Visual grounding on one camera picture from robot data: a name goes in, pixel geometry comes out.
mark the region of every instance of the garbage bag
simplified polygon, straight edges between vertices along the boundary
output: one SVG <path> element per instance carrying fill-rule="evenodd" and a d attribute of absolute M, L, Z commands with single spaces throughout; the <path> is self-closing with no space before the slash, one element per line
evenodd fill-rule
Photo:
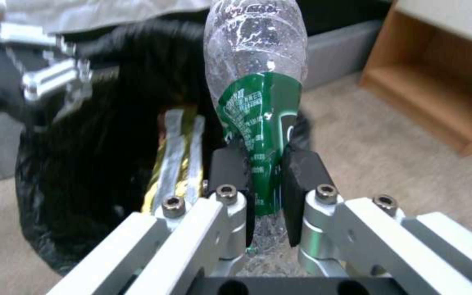
<path fill-rule="evenodd" d="M 58 273 L 68 273 L 124 218 L 140 211 L 161 110 L 197 106 L 206 120 L 202 162 L 209 175 L 212 152 L 225 142 L 205 81 L 203 31 L 191 22 L 152 19 L 78 43 L 79 57 L 94 66 L 119 65 L 120 75 L 94 84 L 92 98 L 55 124 L 45 109 L 24 103 L 20 73 L 0 48 L 0 111 L 26 126 L 15 170 L 21 229 Z M 30 69 L 45 67 L 41 52 L 24 56 L 24 64 L 34 64 Z M 309 131 L 301 116 L 292 138 L 307 147 Z"/>

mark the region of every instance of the hex socket screw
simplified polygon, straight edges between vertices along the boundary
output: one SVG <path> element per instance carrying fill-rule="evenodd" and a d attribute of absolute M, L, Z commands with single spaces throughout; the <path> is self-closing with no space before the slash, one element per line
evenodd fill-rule
<path fill-rule="evenodd" d="M 185 213 L 185 201 L 182 198 L 172 196 L 163 201 L 163 216 L 167 218 L 178 218 Z"/>
<path fill-rule="evenodd" d="M 216 188 L 216 200 L 227 206 L 236 203 L 238 200 L 238 191 L 232 184 L 223 184 Z"/>
<path fill-rule="evenodd" d="M 330 184 L 321 184 L 316 187 L 316 200 L 324 205 L 336 204 L 338 199 L 337 189 Z"/>
<path fill-rule="evenodd" d="M 380 194 L 374 196 L 372 202 L 389 216 L 395 217 L 398 210 L 398 201 L 395 198 L 386 194 Z"/>

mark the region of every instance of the gray carpet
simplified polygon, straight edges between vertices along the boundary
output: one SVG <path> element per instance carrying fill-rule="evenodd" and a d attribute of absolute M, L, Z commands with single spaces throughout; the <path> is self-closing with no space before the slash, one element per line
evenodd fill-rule
<path fill-rule="evenodd" d="M 343 196 L 390 194 L 408 215 L 442 211 L 472 230 L 472 156 L 457 157 L 359 89 L 358 77 L 306 92 L 302 100 L 313 120 L 313 149 Z M 285 239 L 279 251 L 261 259 L 252 273 L 271 275 L 296 268 L 296 250 L 287 247 Z M 0 181 L 0 294 L 42 294 L 58 280 L 21 235 L 14 180 Z"/>

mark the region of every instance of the chrome metal part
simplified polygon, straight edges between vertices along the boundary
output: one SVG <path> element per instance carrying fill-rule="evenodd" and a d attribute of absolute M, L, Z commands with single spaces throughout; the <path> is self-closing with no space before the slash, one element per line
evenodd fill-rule
<path fill-rule="evenodd" d="M 159 208 L 156 209 L 156 211 L 154 212 L 154 216 L 156 216 L 157 218 L 161 218 L 161 219 L 165 220 L 167 222 L 167 228 L 172 233 L 176 229 L 176 227 L 178 227 L 178 225 L 182 222 L 182 220 L 185 217 L 186 213 L 189 212 L 189 210 L 192 207 L 193 206 L 191 205 L 191 203 L 185 201 L 185 213 L 180 217 L 169 218 L 169 217 L 166 217 L 163 214 L 163 206 L 159 206 Z"/>
<path fill-rule="evenodd" d="M 223 184 L 216 189 L 216 200 L 225 205 L 231 205 L 236 202 L 237 194 L 238 191 L 234 185 Z"/>
<path fill-rule="evenodd" d="M 398 201 L 389 195 L 376 195 L 372 202 L 391 217 L 395 217 L 398 210 Z"/>
<path fill-rule="evenodd" d="M 2 22 L 0 25 L 0 43 L 53 48 L 61 44 L 61 39 L 45 34 L 43 28 L 39 26 Z"/>
<path fill-rule="evenodd" d="M 305 197 L 304 217 L 313 226 L 320 228 L 323 232 L 328 232 L 333 222 L 332 217 L 336 205 L 339 203 L 343 203 L 340 195 L 337 196 L 336 204 L 326 205 L 316 199 L 315 191 L 310 191 Z"/>
<path fill-rule="evenodd" d="M 234 276 L 245 265 L 245 254 L 233 259 L 220 259 L 216 268 L 210 274 L 211 277 L 229 277 Z"/>
<path fill-rule="evenodd" d="M 315 259 L 340 259 L 340 251 L 327 233 L 310 224 L 305 218 L 302 222 L 300 250 Z"/>
<path fill-rule="evenodd" d="M 408 293 L 472 294 L 472 282 L 367 198 L 336 206 L 329 236 L 363 275 L 384 267 Z"/>
<path fill-rule="evenodd" d="M 341 264 L 335 259 L 316 259 L 305 253 L 304 250 L 298 250 L 298 263 L 308 273 L 314 276 L 323 276 L 331 278 L 348 277 Z"/>
<path fill-rule="evenodd" d="M 199 198 L 126 294 L 185 294 L 200 270 L 215 269 L 229 232 L 223 204 Z"/>
<path fill-rule="evenodd" d="M 167 218 L 179 218 L 185 214 L 185 201 L 182 198 L 167 198 L 161 207 L 163 208 L 163 216 Z"/>
<path fill-rule="evenodd" d="M 330 184 L 321 184 L 316 187 L 316 199 L 325 205 L 336 204 L 338 191 Z"/>
<path fill-rule="evenodd" d="M 472 232 L 439 212 L 406 218 L 402 226 L 472 281 Z"/>
<path fill-rule="evenodd" d="M 226 205 L 229 216 L 230 235 L 227 246 L 221 254 L 220 259 L 231 260 L 245 253 L 245 227 L 247 226 L 247 200 L 245 196 L 236 192 L 236 196 L 231 197 L 234 202 Z M 218 192 L 212 194 L 210 200 L 219 200 Z"/>
<path fill-rule="evenodd" d="M 117 294 L 167 237 L 163 220 L 132 213 L 48 294 Z"/>
<path fill-rule="evenodd" d="M 62 36 L 46 34 L 39 26 L 21 25 L 2 22 L 0 25 L 0 43 L 3 45 L 24 45 L 43 49 L 58 49 L 74 56 L 75 44 L 64 40 Z"/>
<path fill-rule="evenodd" d="M 45 95 L 66 89 L 78 76 L 76 62 L 72 58 L 40 71 L 27 72 L 21 82 L 24 97 L 28 102 L 37 102 Z"/>
<path fill-rule="evenodd" d="M 298 262 L 313 275 L 343 277 L 345 274 L 338 262 L 340 252 L 328 235 L 336 204 L 343 203 L 336 192 L 332 186 L 319 185 L 305 197 Z"/>

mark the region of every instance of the white metal bar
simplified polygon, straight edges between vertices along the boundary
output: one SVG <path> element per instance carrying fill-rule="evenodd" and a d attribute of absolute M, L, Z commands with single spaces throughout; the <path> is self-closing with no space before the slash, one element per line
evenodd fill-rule
<path fill-rule="evenodd" d="M 360 273 L 384 267 L 412 294 L 472 294 L 472 282 L 380 210 L 370 199 L 336 207 L 329 235 Z"/>
<path fill-rule="evenodd" d="M 404 219 L 402 226 L 472 281 L 472 232 L 440 212 Z"/>
<path fill-rule="evenodd" d="M 164 220 L 132 213 L 48 294 L 117 294 L 167 236 Z"/>
<path fill-rule="evenodd" d="M 126 294 L 185 294 L 200 270 L 215 269 L 229 233 L 227 209 L 199 198 Z"/>

